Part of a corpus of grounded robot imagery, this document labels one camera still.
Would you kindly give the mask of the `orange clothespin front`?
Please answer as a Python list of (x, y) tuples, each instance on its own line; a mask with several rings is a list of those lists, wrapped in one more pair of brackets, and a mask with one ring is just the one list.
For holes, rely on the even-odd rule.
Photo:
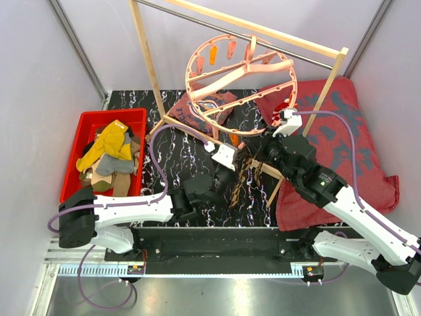
[(237, 147), (239, 145), (239, 136), (235, 134), (230, 134), (230, 140), (234, 147)]

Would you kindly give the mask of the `brown yellow argyle sock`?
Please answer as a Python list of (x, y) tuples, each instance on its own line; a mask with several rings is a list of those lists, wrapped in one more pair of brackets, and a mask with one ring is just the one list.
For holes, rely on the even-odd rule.
[[(242, 162), (242, 166), (240, 168), (240, 172), (239, 172), (239, 180), (237, 181), (237, 184), (234, 186), (234, 189), (233, 189), (232, 194), (231, 194), (231, 202), (230, 202), (230, 205), (229, 205), (230, 209), (234, 208), (238, 204), (239, 193), (241, 191), (243, 183), (246, 180), (245, 173), (246, 173), (247, 170), (249, 170), (253, 166), (254, 161), (255, 160), (250, 156), (247, 156), (247, 157), (244, 158), (244, 160)], [(258, 162), (257, 166), (255, 167), (254, 174), (253, 174), (253, 178), (254, 178), (255, 182), (259, 186), (260, 186), (260, 183), (261, 183), (260, 175), (262, 173), (262, 166), (263, 166), (263, 162)]]

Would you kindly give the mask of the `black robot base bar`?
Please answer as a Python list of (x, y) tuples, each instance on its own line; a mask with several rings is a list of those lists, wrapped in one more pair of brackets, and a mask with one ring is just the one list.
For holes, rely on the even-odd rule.
[(132, 230), (132, 251), (118, 255), (107, 249), (105, 261), (163, 262), (179, 257), (281, 257), (286, 261), (319, 261), (305, 238), (308, 230), (277, 228), (146, 227)]

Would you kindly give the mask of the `pink round clip hanger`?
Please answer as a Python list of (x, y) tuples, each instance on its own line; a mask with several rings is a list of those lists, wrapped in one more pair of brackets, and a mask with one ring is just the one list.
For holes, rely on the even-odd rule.
[[(292, 58), (283, 53), (257, 45), (260, 39), (250, 35), (251, 42), (240, 43), (233, 36), (221, 35), (208, 39), (192, 53), (186, 66), (185, 85), (189, 100), (202, 118), (212, 126), (212, 137), (220, 133), (239, 137), (262, 133), (262, 128), (228, 125), (223, 117), (252, 101), (276, 93), (286, 92), (294, 107), (297, 76)], [(237, 100), (201, 112), (197, 102), (213, 93), (230, 92)]]

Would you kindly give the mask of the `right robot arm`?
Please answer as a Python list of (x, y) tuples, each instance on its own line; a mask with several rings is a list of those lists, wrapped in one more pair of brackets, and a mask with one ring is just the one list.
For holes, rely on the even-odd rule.
[(274, 167), (299, 196), (345, 221), (364, 241), (321, 230), (299, 244), (300, 256), (313, 261), (331, 257), (365, 269), (388, 289), (407, 295), (419, 284), (420, 239), (384, 217), (332, 169), (316, 160), (316, 148), (303, 136), (255, 136), (245, 147)]

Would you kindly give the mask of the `red white striped sock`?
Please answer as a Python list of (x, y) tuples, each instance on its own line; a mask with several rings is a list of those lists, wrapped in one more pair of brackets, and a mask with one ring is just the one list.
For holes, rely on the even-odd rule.
[(272, 112), (272, 126), (278, 126), (287, 122), (296, 110), (290, 106), (289, 99), (285, 99), (276, 106)]

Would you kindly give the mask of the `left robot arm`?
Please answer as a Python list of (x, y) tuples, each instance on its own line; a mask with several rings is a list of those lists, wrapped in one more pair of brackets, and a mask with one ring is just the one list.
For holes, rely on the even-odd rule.
[(59, 206), (59, 246), (92, 244), (136, 260), (142, 245), (124, 223), (184, 222), (205, 208), (225, 208), (223, 195), (234, 179), (234, 166), (218, 164), (214, 174), (197, 172), (180, 187), (151, 196), (96, 196), (92, 189), (82, 188)]

